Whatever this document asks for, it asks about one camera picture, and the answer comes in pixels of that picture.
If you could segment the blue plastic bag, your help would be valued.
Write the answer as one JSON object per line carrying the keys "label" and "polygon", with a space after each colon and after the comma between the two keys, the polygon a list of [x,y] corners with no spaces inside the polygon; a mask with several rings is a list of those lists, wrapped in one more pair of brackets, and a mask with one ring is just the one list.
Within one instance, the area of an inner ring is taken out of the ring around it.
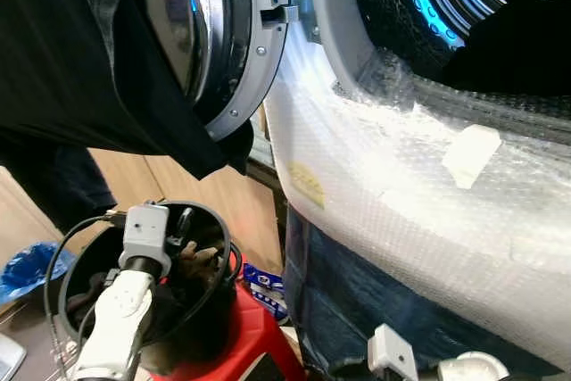
{"label": "blue plastic bag", "polygon": [[69,251],[62,251],[54,259],[52,269],[47,268],[58,247],[55,242],[32,244],[17,252],[8,262],[0,264],[0,304],[23,298],[36,290],[46,283],[48,274],[50,279],[64,275],[74,260]]}

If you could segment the red plastic stool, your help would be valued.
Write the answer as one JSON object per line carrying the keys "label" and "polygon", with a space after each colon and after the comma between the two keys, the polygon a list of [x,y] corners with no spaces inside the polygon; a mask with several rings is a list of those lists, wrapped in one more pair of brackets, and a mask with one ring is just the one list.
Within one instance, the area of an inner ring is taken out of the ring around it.
{"label": "red plastic stool", "polygon": [[184,364],[152,381],[307,381],[307,373],[272,313],[239,285],[228,343],[211,363]]}

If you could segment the white bubble-wrapped washing machine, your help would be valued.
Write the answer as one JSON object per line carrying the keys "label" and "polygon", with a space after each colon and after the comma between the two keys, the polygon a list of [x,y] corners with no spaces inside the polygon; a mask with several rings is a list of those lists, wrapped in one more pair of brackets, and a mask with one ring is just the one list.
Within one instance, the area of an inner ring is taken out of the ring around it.
{"label": "white bubble-wrapped washing machine", "polygon": [[[358,0],[291,0],[265,109],[288,209],[412,291],[571,372],[571,96],[457,90],[370,41]],[[470,189],[442,157],[469,125],[501,147]],[[288,182],[301,162],[325,209]]]}

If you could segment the black hanging garment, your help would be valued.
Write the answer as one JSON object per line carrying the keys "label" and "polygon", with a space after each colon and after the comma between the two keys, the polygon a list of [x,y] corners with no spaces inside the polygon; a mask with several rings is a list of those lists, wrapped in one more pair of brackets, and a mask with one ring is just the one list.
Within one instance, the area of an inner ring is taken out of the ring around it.
{"label": "black hanging garment", "polygon": [[245,170],[228,115],[252,15],[240,0],[0,0],[0,153],[167,156],[195,178]]}

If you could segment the yellow sticker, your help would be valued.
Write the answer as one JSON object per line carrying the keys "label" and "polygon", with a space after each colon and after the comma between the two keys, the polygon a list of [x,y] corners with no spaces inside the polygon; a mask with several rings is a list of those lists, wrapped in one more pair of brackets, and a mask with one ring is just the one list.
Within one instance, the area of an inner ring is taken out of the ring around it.
{"label": "yellow sticker", "polygon": [[286,165],[288,182],[297,193],[311,204],[325,209],[326,193],[317,174],[301,162],[289,162]]}

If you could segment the blue and white package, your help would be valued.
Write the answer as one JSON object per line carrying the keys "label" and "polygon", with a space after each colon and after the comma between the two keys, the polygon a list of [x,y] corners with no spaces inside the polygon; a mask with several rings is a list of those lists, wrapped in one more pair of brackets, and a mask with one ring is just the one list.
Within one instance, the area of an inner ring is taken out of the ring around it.
{"label": "blue and white package", "polygon": [[254,300],[268,309],[278,324],[284,325],[289,321],[286,308],[286,292],[283,279],[272,272],[261,270],[249,262],[242,263],[241,279],[252,292]]}

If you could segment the dark blue cloth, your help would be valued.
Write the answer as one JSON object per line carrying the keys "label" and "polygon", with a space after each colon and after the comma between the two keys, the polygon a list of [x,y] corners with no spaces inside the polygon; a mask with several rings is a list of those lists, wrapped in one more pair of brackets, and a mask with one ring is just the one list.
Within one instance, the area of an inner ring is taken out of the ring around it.
{"label": "dark blue cloth", "polygon": [[347,376],[343,365],[366,356],[368,337],[382,324],[411,344],[420,369],[478,350],[511,376],[568,381],[564,369],[412,291],[294,209],[286,211],[283,262],[286,308],[303,363],[319,381],[377,381]]}

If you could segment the black round laundry bucket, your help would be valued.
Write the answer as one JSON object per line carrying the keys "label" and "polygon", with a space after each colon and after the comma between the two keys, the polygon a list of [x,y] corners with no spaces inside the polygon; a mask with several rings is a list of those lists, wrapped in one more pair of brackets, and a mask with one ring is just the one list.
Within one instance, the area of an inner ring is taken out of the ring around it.
{"label": "black round laundry bucket", "polygon": [[[223,218],[209,207],[193,202],[146,202],[169,209],[166,251],[172,266],[166,277],[156,279],[153,309],[143,336],[137,369],[168,376],[180,365],[211,363],[228,343],[229,316],[236,300],[237,264],[242,254],[233,242],[231,230]],[[219,247],[220,266],[212,280],[186,280],[177,277],[179,252],[168,250],[168,233],[174,227],[177,212],[192,206],[200,215],[197,241],[200,246]],[[52,329],[54,349],[61,350],[65,341],[73,341],[73,356],[60,356],[62,373],[73,376],[80,348],[89,344],[88,336],[96,323],[94,304],[122,271],[123,225],[127,210],[110,210],[82,220],[75,230],[82,231],[103,223],[103,231],[78,255],[62,275],[62,283],[42,295],[46,318]]]}

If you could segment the white tape patch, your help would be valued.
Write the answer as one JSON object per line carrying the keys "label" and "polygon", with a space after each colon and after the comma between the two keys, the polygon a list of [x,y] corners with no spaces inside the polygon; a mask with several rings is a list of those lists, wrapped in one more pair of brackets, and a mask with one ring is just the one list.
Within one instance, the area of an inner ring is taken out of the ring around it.
{"label": "white tape patch", "polygon": [[501,142],[498,129],[476,124],[462,129],[442,157],[442,165],[453,178],[454,186],[472,188]]}

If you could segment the white flat device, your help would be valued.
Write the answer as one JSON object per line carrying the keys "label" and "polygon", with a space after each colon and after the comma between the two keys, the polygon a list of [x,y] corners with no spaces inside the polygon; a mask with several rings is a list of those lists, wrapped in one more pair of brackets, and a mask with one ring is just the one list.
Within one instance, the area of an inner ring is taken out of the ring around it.
{"label": "white flat device", "polygon": [[12,381],[25,357],[23,345],[8,335],[0,335],[0,381]]}

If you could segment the grey round washer door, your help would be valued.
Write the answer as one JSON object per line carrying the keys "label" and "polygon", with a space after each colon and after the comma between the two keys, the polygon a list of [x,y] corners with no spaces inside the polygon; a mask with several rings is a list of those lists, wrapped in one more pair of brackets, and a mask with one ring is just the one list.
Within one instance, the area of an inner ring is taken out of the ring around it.
{"label": "grey round washer door", "polygon": [[183,98],[215,141],[248,123],[280,67],[291,0],[142,0]]}

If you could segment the dark navy hanging garment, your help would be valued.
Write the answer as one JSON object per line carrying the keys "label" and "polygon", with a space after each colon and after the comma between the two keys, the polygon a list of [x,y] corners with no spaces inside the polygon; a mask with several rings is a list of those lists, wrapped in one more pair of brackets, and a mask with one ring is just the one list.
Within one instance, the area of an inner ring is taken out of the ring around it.
{"label": "dark navy hanging garment", "polygon": [[117,206],[86,147],[0,135],[0,166],[62,234]]}

